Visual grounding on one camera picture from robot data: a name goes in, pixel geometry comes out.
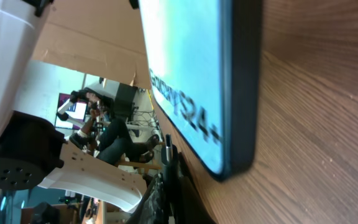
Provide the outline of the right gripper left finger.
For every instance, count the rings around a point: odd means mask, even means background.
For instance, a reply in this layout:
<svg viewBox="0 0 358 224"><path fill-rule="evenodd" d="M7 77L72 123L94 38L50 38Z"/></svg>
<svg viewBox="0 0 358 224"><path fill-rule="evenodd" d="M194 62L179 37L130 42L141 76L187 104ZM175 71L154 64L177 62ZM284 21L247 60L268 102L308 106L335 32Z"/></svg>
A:
<svg viewBox="0 0 358 224"><path fill-rule="evenodd" d="M157 174L126 224L167 224L167 205L163 176Z"/></svg>

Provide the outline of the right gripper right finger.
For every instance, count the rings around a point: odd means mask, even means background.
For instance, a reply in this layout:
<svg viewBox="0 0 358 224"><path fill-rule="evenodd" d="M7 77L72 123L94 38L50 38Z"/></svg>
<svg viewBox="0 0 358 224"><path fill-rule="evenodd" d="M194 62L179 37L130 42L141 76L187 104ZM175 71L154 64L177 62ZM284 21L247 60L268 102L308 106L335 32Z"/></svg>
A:
<svg viewBox="0 0 358 224"><path fill-rule="evenodd" d="M183 224L216 224L208 213L192 179L185 157L178 154L177 179L180 196L177 203L177 220Z"/></svg>

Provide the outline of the Galaxy smartphone teal screen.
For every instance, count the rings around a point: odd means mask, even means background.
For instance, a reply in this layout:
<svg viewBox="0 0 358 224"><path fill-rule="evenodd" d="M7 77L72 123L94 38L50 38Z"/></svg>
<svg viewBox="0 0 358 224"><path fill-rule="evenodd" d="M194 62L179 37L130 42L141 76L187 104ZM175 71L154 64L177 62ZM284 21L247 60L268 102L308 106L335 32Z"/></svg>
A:
<svg viewBox="0 0 358 224"><path fill-rule="evenodd" d="M257 141L261 0L141 0L152 92L209 172L247 171Z"/></svg>

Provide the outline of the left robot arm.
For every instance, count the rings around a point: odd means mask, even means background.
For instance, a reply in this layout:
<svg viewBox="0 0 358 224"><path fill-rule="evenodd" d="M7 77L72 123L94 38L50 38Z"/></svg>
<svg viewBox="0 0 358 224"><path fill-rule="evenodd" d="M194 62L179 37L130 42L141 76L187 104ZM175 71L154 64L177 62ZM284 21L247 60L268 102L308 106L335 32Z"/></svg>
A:
<svg viewBox="0 0 358 224"><path fill-rule="evenodd" d="M26 75L51 1L0 1L0 195L34 187L61 189L113 204L140 207L147 186L78 149L54 126L57 99L32 91Z"/></svg>

